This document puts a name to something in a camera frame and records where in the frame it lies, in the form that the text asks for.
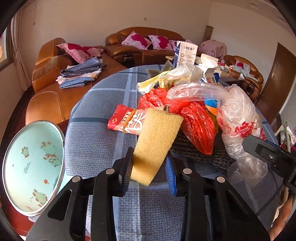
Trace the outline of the person's right hand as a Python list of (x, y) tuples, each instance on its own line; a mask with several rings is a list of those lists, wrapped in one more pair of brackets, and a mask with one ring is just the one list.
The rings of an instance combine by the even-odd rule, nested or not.
[(270, 240), (274, 240), (284, 229), (285, 224), (292, 212), (293, 197), (291, 196), (284, 206), (280, 209), (278, 217), (273, 222), (271, 229), (268, 231)]

